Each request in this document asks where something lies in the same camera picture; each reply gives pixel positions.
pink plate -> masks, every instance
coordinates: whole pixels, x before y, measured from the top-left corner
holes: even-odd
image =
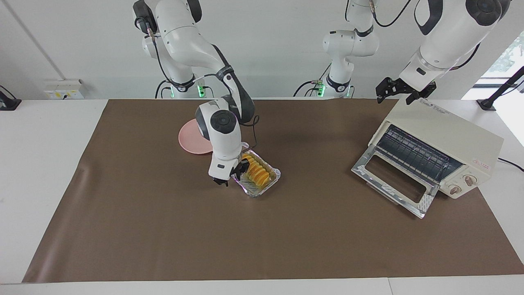
[[[211,142],[200,134],[196,119],[187,122],[184,127],[180,129],[178,142],[184,150],[192,154],[203,155],[213,151]]]

white wall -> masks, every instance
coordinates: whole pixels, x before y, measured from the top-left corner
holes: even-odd
[[[84,81],[89,98],[154,95],[162,75],[155,61],[142,52],[142,34],[133,25],[134,0],[1,0],[0,83],[15,95],[44,99],[44,81],[59,76],[2,1],[9,3],[67,78]],[[302,82],[318,78],[329,64],[323,36],[334,29],[352,29],[343,17],[346,0],[200,2],[202,35],[221,48],[253,97],[291,96]],[[381,1],[378,17],[389,22],[404,3]],[[354,58],[356,97],[373,97],[376,84],[385,76],[398,77],[422,43],[413,21],[415,3],[394,26],[376,28],[381,47],[375,56]],[[460,99],[524,30],[522,12],[524,3],[513,1],[475,59],[439,81],[432,98]],[[225,94],[219,83],[208,82],[215,94]]]

wire rack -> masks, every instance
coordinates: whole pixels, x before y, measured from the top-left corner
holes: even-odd
[[[378,142],[382,154],[428,183],[439,184],[463,164],[390,125]]]

oven knob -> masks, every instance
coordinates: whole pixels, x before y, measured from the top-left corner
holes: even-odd
[[[462,189],[459,186],[450,185],[450,195],[459,194],[461,191]]]
[[[464,176],[464,181],[466,182],[468,186],[474,186],[477,184],[477,178],[471,175]]]

black pole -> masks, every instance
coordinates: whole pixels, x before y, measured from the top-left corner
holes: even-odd
[[[493,103],[502,95],[506,90],[508,90],[515,82],[517,82],[522,76],[524,76],[524,67],[521,67],[520,70],[518,70],[515,75],[513,75],[511,78],[506,81],[500,88],[493,93],[493,95],[485,100],[477,100],[478,105],[480,108],[482,108],[485,111],[496,111],[496,109],[493,107]]]

